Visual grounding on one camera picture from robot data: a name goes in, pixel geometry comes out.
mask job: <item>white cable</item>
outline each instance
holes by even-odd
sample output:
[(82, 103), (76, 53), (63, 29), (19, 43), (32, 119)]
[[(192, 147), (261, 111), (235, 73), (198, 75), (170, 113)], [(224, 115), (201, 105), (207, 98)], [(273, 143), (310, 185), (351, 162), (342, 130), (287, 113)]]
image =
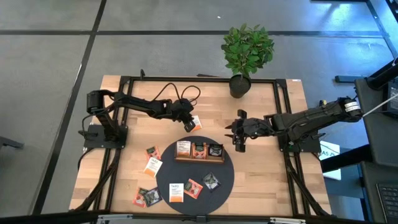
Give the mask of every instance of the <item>white cable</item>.
[(373, 111), (375, 111), (376, 109), (378, 109), (379, 107), (381, 107), (382, 105), (385, 105), (386, 103), (388, 103), (388, 101), (394, 99), (395, 97), (397, 97), (398, 94), (395, 94), (394, 96), (390, 97), (388, 100), (382, 102), (381, 104), (375, 106), (373, 109), (369, 110), (368, 112), (366, 112), (362, 117), (365, 117), (366, 115), (372, 113)]
[(397, 61), (398, 57), (393, 61), (392, 66), (396, 65), (396, 61)]

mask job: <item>black table leg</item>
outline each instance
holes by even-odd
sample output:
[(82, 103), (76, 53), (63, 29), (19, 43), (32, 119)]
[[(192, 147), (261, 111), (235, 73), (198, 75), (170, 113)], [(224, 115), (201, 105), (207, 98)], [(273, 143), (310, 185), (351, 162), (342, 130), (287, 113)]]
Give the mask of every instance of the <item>black table leg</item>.
[(22, 147), (24, 147), (24, 144), (0, 136), (0, 148), (2, 146), (11, 146), (16, 149), (21, 149)]
[(369, 144), (357, 147), (356, 149), (344, 152), (321, 161), (322, 172), (329, 172), (339, 168), (358, 164), (361, 161), (373, 160)]

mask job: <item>round black tray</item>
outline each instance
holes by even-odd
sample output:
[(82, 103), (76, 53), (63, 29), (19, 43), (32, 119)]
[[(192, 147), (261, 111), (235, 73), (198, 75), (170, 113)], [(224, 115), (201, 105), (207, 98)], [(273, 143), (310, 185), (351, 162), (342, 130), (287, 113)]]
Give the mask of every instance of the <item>round black tray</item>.
[[(202, 137), (190, 136), (179, 141), (206, 142), (217, 144), (216, 141)], [(162, 154), (162, 167), (156, 174), (157, 186), (165, 202), (176, 211), (185, 215), (206, 215), (222, 206), (234, 185), (234, 167), (228, 153), (225, 154), (223, 164), (177, 162), (174, 160), (176, 142), (172, 143)], [(221, 185), (210, 192), (202, 178), (212, 172)], [(184, 193), (183, 203), (169, 202), (169, 184), (186, 184), (192, 179), (203, 186), (197, 199)]]

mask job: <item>white paper sign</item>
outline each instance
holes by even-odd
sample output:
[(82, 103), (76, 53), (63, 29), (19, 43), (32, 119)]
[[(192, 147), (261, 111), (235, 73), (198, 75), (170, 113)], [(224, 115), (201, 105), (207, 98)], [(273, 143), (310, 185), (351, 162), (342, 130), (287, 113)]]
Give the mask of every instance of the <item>white paper sign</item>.
[[(340, 154), (340, 146), (336, 144), (332, 144), (330, 142), (321, 141), (321, 156), (319, 157), (320, 160), (327, 159), (332, 156), (336, 156)], [(335, 180), (341, 180), (341, 170), (333, 170), (326, 173), (323, 173), (324, 177), (332, 178)]]

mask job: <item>wooden table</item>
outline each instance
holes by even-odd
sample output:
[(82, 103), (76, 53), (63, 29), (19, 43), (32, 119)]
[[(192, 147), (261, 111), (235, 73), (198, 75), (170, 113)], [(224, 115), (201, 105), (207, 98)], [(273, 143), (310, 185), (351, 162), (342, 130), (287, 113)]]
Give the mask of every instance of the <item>wooden table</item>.
[[(119, 79), (120, 76), (104, 76), (101, 89), (117, 91)], [(165, 84), (167, 82), (134, 81), (132, 95), (151, 100)], [(212, 215), (292, 215), (284, 159), (279, 151), (277, 138), (248, 139), (246, 152), (239, 153), (234, 150), (231, 139), (224, 136), (230, 132), (224, 127), (237, 118), (238, 109), (246, 110), (248, 118), (262, 118), (266, 114), (276, 113), (272, 85), (253, 83), (244, 97), (235, 99), (229, 95), (228, 83), (175, 82), (175, 84), (180, 93), (189, 85), (200, 88), (201, 95), (192, 115), (199, 115), (203, 128), (186, 133), (182, 123), (153, 119), (144, 113), (129, 110), (128, 140), (121, 153), (111, 211), (178, 214), (164, 201), (149, 208), (132, 204), (137, 187), (145, 189), (156, 187), (156, 180), (143, 173), (147, 163), (144, 150), (157, 145), (162, 153), (168, 145), (180, 138), (199, 135), (224, 144), (234, 164), (235, 181), (231, 195), (219, 209), (211, 213)], [(287, 80), (287, 87), (293, 113), (307, 109), (301, 81)], [(280, 89), (279, 92), (280, 100), (284, 105), (282, 90)], [(190, 88), (185, 92), (184, 97), (189, 99), (196, 95), (197, 90)], [(158, 99), (176, 100), (175, 90), (168, 87)], [(79, 206), (93, 190), (100, 175), (103, 155), (104, 149), (94, 149), (82, 160), (70, 208)], [(330, 213), (319, 161), (310, 153), (302, 153), (301, 161), (306, 186), (323, 209)], [(106, 198), (107, 189), (106, 185), (103, 198)], [(295, 189), (298, 209), (300, 213), (303, 213), (300, 192), (297, 186)], [(101, 200), (100, 208), (104, 208), (104, 201), (105, 199)]]

